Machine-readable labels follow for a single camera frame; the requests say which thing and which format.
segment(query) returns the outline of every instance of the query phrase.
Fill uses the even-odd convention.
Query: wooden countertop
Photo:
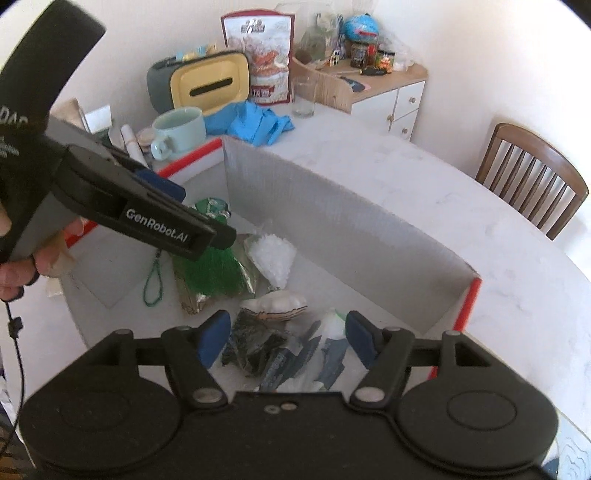
[[[418,63],[410,67],[406,72],[392,72],[381,77],[363,76],[354,73],[344,75],[342,72],[354,70],[350,65],[349,59],[342,60],[335,67],[325,67],[322,70],[314,70],[300,63],[297,59],[293,59],[290,64],[290,70],[293,76],[305,76],[316,79],[318,87],[316,88],[315,100],[317,103],[341,110],[345,113],[351,113],[354,103],[396,90],[406,85],[423,82],[428,77],[427,69]],[[339,78],[340,74],[352,80],[366,83],[371,88],[363,92],[354,93],[351,86],[345,80]]]
[[[338,77],[341,75],[341,72],[350,72],[351,70],[355,69],[350,65],[350,60],[345,59],[340,61],[339,64],[334,67],[325,67],[321,69],[321,72]],[[364,90],[363,92],[354,92],[352,98],[353,103],[360,102],[385,92],[390,92],[391,90],[405,87],[406,85],[423,82],[428,78],[427,69],[418,63],[415,63],[406,72],[392,72],[381,77],[358,75],[354,73],[342,75],[350,78],[351,80],[355,80],[360,83],[366,83],[371,87],[369,90]]]

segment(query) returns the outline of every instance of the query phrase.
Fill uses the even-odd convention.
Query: wooden chair
[[[587,198],[587,195],[589,194],[587,184],[576,168],[573,167],[571,163],[554,147],[532,132],[511,124],[498,124],[496,126],[495,132],[491,138],[491,143],[488,146],[484,160],[482,161],[480,169],[478,170],[478,174],[476,175],[477,182],[482,183],[483,185],[485,184],[486,178],[491,172],[493,164],[495,163],[495,159],[497,158],[499,150],[501,149],[501,145],[504,142],[508,144],[508,150],[501,162],[501,165],[495,173],[489,190],[492,192],[496,190],[496,188],[499,186],[499,182],[505,174],[507,166],[512,163],[511,159],[518,154],[517,160],[513,164],[511,172],[503,184],[499,197],[505,199],[509,191],[512,189],[514,182],[516,182],[517,177],[520,176],[519,183],[513,191],[511,198],[509,199],[509,205],[516,208],[519,213],[525,216],[524,212],[530,206],[533,198],[537,197],[536,193],[539,192],[540,189],[544,188],[543,192],[527,216],[527,219],[530,222],[533,222],[535,216],[540,212],[540,209],[548,199],[548,196],[550,195],[550,192],[552,192],[553,188],[556,190],[558,189],[560,182],[564,183],[560,188],[560,191],[558,191],[552,200],[552,203],[550,203],[546,212],[543,214],[540,221],[537,223],[537,228],[542,229],[544,225],[546,225],[550,216],[554,213],[556,207],[562,200],[568,188],[574,192],[574,198],[572,198],[572,200],[568,203],[562,214],[558,217],[554,225],[550,227],[548,233],[546,234],[551,240],[553,240]],[[529,163],[526,162],[524,164],[526,155],[531,157],[531,159],[529,160]],[[523,173],[521,173],[526,164],[527,168]],[[538,165],[540,171],[533,184],[531,184],[525,199],[521,202],[521,206],[517,208],[515,202],[519,199],[526,184],[530,183],[528,181],[536,165]],[[547,181],[546,186],[542,187],[542,180],[544,180],[544,177],[547,176],[550,176],[550,178]]]

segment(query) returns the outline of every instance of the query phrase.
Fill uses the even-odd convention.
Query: white cabinet
[[[408,113],[406,116],[399,118],[395,122],[392,122],[390,132],[404,140],[410,140],[410,136],[413,134],[417,114],[418,110],[415,110],[414,112]]]
[[[353,104],[351,115],[378,132],[410,140],[425,82],[413,83]]]
[[[367,127],[378,132],[388,131],[389,117],[394,113],[394,105],[398,98],[398,90],[370,97],[367,100],[354,103],[351,115],[361,120]]]
[[[420,82],[402,87],[399,90],[398,101],[394,110],[394,120],[398,120],[410,112],[418,110],[419,103],[421,103],[421,98],[423,97],[424,87],[425,82]]]

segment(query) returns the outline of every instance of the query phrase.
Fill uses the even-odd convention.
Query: glass jar
[[[388,73],[392,73],[394,66],[394,52],[388,50],[378,50],[375,56],[375,66],[380,69],[386,69]]]
[[[378,46],[375,43],[368,44],[368,64],[375,65],[375,57],[378,54]]]
[[[354,43],[351,46],[351,66],[354,69],[364,69],[368,65],[368,47],[365,43]]]

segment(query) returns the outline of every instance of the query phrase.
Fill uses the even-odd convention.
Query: screwdriver
[[[379,67],[365,67],[364,69],[358,70],[347,70],[346,72],[339,72],[339,74],[357,74],[357,75],[367,75],[372,77],[380,77],[382,75],[386,75],[388,71],[386,69],[381,69]]]

